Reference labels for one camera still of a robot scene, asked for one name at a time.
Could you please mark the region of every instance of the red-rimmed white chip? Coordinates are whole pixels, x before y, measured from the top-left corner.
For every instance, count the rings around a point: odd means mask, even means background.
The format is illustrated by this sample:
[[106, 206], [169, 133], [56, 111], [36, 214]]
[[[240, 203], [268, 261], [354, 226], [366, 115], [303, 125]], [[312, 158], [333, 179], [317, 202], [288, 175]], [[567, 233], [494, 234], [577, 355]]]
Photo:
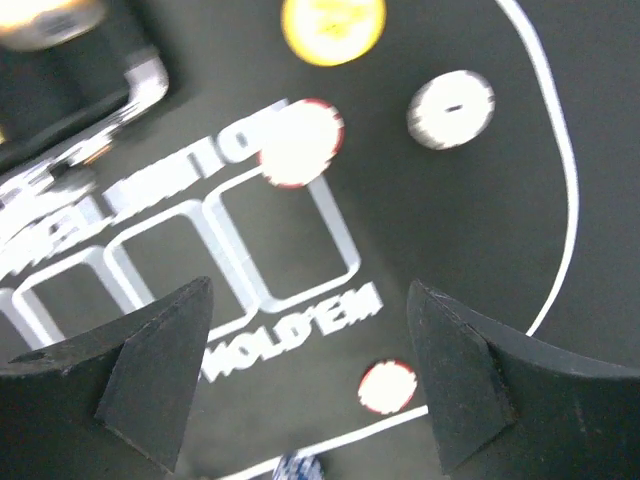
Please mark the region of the red-rimmed white chip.
[[270, 126], [258, 162], [273, 185], [299, 188], [322, 175], [344, 140], [344, 121], [323, 100], [307, 98], [282, 109]]
[[397, 413], [406, 407], [418, 386], [415, 372], [407, 364], [384, 360], [371, 367], [358, 388], [362, 406], [381, 415]]

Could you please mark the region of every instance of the white disc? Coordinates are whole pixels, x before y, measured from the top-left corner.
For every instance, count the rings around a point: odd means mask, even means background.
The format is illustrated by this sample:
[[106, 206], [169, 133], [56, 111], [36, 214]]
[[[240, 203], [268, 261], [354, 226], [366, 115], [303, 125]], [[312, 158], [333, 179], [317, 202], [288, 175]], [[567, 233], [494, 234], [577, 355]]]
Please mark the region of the white disc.
[[317, 99], [295, 102], [276, 115], [258, 155], [262, 174], [278, 187], [303, 187], [331, 164], [344, 138], [335, 107]]
[[387, 360], [374, 365], [360, 382], [360, 403], [374, 413], [390, 415], [402, 410], [418, 386], [415, 372], [406, 364]]
[[409, 133], [425, 147], [445, 150], [476, 138], [489, 125], [495, 107], [489, 82], [458, 70], [434, 78], [413, 97]]

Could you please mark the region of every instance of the white line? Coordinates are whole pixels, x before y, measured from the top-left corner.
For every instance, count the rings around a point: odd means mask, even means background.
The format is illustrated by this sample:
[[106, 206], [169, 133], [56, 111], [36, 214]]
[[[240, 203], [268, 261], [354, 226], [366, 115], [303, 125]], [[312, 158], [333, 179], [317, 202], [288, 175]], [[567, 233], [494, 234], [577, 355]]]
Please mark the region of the white line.
[[[522, 39], [525, 49], [529, 54], [529, 59], [533, 64], [533, 69], [535, 70], [536, 78], [540, 85], [542, 97], [549, 113], [549, 119], [551, 120], [551, 128], [553, 129], [553, 134], [555, 136], [556, 143], [558, 144], [558, 149], [560, 150], [562, 169], [564, 171], [567, 188], [567, 233], [565, 235], [564, 250], [560, 259], [558, 273], [556, 274], [556, 278], [551, 286], [549, 296], [527, 331], [527, 335], [532, 336], [536, 333], [538, 328], [540, 328], [540, 325], [542, 325], [547, 313], [549, 313], [549, 309], [558, 297], [562, 284], [567, 276], [569, 264], [573, 257], [573, 251], [575, 249], [578, 234], [578, 217], [580, 211], [578, 168], [576, 166], [576, 159], [571, 145], [571, 137], [569, 137], [564, 113], [562, 112], [558, 92], [556, 90], [555, 82], [553, 81], [551, 67], [549, 66], [549, 61], [544, 53], [544, 49], [542, 48], [540, 38], [531, 24], [531, 21], [527, 17], [527, 14], [522, 10], [522, 7], [520, 7], [516, 0], [495, 1], [518, 32], [518, 35]], [[400, 425], [409, 420], [421, 417], [427, 413], [428, 409], [426, 406], [419, 407], [381, 422], [374, 423], [373, 425], [361, 430], [346, 433], [331, 440], [304, 448], [300, 453], [318, 454], [334, 448], [339, 448], [344, 445], [348, 445], [349, 443], [363, 440], [371, 435], [393, 428], [396, 425]], [[247, 470], [223, 477], [219, 480], [250, 480], [257, 475], [272, 471], [277, 466], [278, 460], [279, 459], [277, 458], [272, 458], [271, 460], [262, 462], [259, 465], [248, 468]]]
[[[360, 430], [345, 433], [344, 435], [332, 438], [331, 440], [326, 440], [303, 448], [299, 453], [300, 455], [318, 455], [319, 453], [326, 452], [328, 450], [344, 447], [345, 445], [359, 442], [360, 440], [364, 440], [367, 437], [380, 433], [384, 430], [388, 430], [402, 423], [424, 417], [427, 413], [429, 413], [429, 409], [426, 406], [414, 408], [413, 410], [386, 418], [380, 422], [369, 425], [368, 427], [361, 428]], [[234, 473], [233, 475], [221, 477], [218, 480], [249, 480], [257, 477], [258, 475], [275, 470], [279, 461], [280, 457], [272, 458], [241, 472]]]
[[544, 103], [547, 107], [547, 111], [549, 112], [551, 128], [553, 129], [553, 134], [560, 150], [562, 169], [564, 170], [564, 178], [567, 187], [567, 233], [564, 240], [564, 251], [562, 252], [558, 273], [556, 274], [556, 278], [551, 286], [549, 296], [544, 302], [540, 313], [538, 313], [538, 316], [527, 331], [527, 335], [532, 336], [536, 333], [538, 328], [540, 328], [540, 325], [542, 325], [547, 313], [549, 313], [551, 305], [556, 301], [556, 298], [560, 293], [560, 289], [562, 288], [562, 284], [567, 276], [571, 258], [573, 257], [573, 251], [576, 246], [576, 237], [578, 235], [578, 216], [580, 211], [578, 168], [576, 167], [576, 159], [573, 154], [573, 147], [571, 146], [571, 138], [569, 137], [567, 124], [564, 114], [562, 113], [562, 106], [560, 105], [558, 92], [553, 81], [553, 75], [551, 74], [551, 67], [549, 66], [549, 61], [544, 53], [544, 49], [542, 48], [540, 37], [538, 37], [535, 28], [518, 2], [515, 0], [496, 0], [496, 2], [518, 31], [518, 35], [520, 35], [527, 53], [529, 54], [529, 58], [531, 59], [531, 63], [533, 64], [533, 69], [536, 72], [536, 77], [540, 84], [540, 90], [542, 91], [542, 97], [544, 98]]

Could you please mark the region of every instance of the yellow poker chip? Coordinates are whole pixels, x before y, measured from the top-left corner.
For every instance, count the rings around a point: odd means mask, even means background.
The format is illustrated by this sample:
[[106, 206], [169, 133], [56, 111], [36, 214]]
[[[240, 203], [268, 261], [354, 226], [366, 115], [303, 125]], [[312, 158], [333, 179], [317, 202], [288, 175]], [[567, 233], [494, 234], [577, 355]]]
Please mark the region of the yellow poker chip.
[[282, 30], [302, 60], [333, 67], [371, 50], [386, 15], [384, 0], [285, 0]]

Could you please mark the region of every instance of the yellow chip center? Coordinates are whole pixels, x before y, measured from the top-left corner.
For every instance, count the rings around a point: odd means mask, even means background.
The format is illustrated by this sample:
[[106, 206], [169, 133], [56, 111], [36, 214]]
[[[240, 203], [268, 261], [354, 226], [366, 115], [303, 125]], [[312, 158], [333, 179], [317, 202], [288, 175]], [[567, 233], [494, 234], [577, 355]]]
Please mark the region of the yellow chip center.
[[384, 30], [384, 0], [285, 0], [282, 29], [302, 60], [335, 66], [368, 52]]

